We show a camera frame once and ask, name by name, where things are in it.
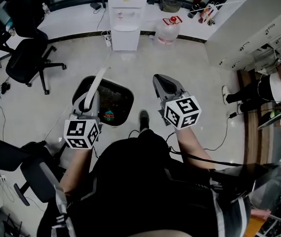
water bottle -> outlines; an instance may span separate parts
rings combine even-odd
[[[157,24],[154,43],[158,45],[172,45],[180,33],[182,19],[179,16],[163,18]]]
[[[44,10],[46,15],[50,14],[50,10],[44,2],[42,3],[42,9]]]

white stripe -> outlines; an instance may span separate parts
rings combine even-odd
[[[217,229],[218,229],[218,237],[225,237],[225,222],[224,222],[224,215],[223,212],[217,203],[217,193],[215,193],[212,190],[213,194],[213,202],[214,202],[214,208],[216,212],[216,217],[217,217]]]
[[[244,206],[244,201],[243,198],[238,199],[238,203],[240,206],[240,214],[241,214],[241,232],[240,232],[240,237],[243,237],[246,227],[247,227],[247,213],[245,212],[245,206]]]

office chair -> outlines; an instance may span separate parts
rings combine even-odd
[[[51,51],[56,51],[54,46],[44,54],[48,46],[47,35],[38,30],[37,26],[42,21],[44,13],[38,4],[30,0],[6,0],[6,11],[13,21],[16,33],[27,39],[22,40],[16,49],[9,48],[6,41],[10,34],[3,32],[0,36],[0,50],[11,53],[12,56],[6,66],[7,74],[14,80],[31,87],[30,81],[39,73],[45,95],[49,94],[46,89],[43,70],[45,68],[61,66],[67,68],[64,63],[50,63],[48,59]]]
[[[0,170],[12,172],[21,165],[26,183],[21,188],[14,184],[14,189],[26,206],[30,204],[24,193],[29,187],[43,203],[55,198],[54,185],[58,186],[66,171],[59,167],[59,161],[67,144],[54,156],[51,156],[45,144],[45,141],[30,142],[18,148],[0,140]]]

sneaker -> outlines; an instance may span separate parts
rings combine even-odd
[[[227,86],[224,85],[224,86],[221,88],[221,91],[222,91],[222,94],[223,94],[223,101],[224,101],[224,104],[225,104],[225,105],[228,105],[228,102],[227,102],[226,98],[227,98],[227,96],[228,96],[230,93],[229,93],[229,91],[228,91]]]
[[[146,110],[140,111],[139,122],[140,122],[140,128],[139,128],[140,132],[145,128],[149,129],[149,114]]]
[[[241,111],[241,109],[240,109],[241,104],[242,104],[242,102],[237,103],[237,114],[242,114],[242,113],[243,113],[243,112]]]

floor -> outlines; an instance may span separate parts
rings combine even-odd
[[[33,81],[32,87],[27,87],[9,80],[11,89],[2,96],[0,105],[3,108],[6,122],[4,140],[21,147],[30,141],[41,141],[54,126],[58,117],[63,113],[55,128],[47,137],[49,149],[53,152],[61,147],[59,138],[63,135],[64,120],[69,116],[71,107],[67,110],[72,95],[79,82],[87,75],[93,74],[100,66],[110,66],[105,78],[116,81],[128,87],[134,94],[134,104],[127,121],[119,127],[103,126],[99,142],[95,144],[98,154],[112,142],[127,138],[130,131],[138,129],[138,114],[146,109],[150,115],[151,129],[166,138],[173,131],[166,127],[158,113],[160,107],[152,78],[154,74],[164,74],[179,80],[190,94],[194,95],[201,106],[202,114],[198,123],[192,127],[203,147],[214,149],[223,141],[226,131],[226,120],[230,113],[237,108],[236,104],[224,105],[221,95],[222,85],[227,85],[234,92],[239,89],[237,74],[215,68],[209,65],[204,45],[197,42],[178,39],[175,47],[170,50],[153,46],[152,40],[141,36],[137,52],[112,52],[106,47],[103,37],[88,37],[61,41],[54,44],[57,51],[50,55],[52,62],[64,62],[68,69],[60,67],[49,68],[44,71],[46,84],[50,95],[44,95],[40,78]],[[2,61],[0,70],[0,84],[6,80],[5,67],[7,60]],[[4,118],[0,110],[0,139]],[[178,149],[176,137],[169,141],[175,150]],[[209,152],[214,160],[242,163],[244,151],[243,116],[237,116],[228,122],[228,134],[225,143],[214,152]],[[72,152],[67,150],[63,154],[62,164],[67,166]],[[96,162],[93,156],[91,167]],[[21,186],[25,179],[18,169],[14,172],[2,171],[7,178],[4,191],[0,186],[0,193],[4,194],[5,210],[18,221],[23,221],[24,229],[36,236],[37,226],[43,215],[46,204],[41,203],[31,190],[26,196],[34,200],[26,207],[16,197],[10,187],[14,183]]]

